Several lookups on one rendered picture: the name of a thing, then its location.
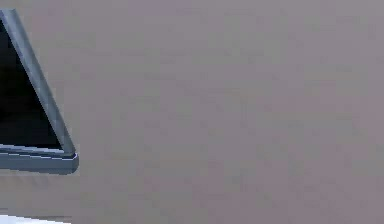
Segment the white table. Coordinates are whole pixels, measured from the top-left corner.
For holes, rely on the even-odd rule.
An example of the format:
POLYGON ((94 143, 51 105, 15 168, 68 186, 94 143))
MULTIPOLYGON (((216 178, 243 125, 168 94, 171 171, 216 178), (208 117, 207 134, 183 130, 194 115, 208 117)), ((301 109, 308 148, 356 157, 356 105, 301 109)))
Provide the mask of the white table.
POLYGON ((71 221, 0 214, 0 224, 72 224, 71 221))

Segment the grey framed television set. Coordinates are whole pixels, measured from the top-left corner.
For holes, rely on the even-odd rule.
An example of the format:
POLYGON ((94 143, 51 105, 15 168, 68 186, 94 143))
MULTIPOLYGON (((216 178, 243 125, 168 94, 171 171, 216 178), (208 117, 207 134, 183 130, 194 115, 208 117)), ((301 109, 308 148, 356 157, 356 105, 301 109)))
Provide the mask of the grey framed television set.
POLYGON ((68 175, 79 155, 21 18, 0 8, 0 169, 68 175))

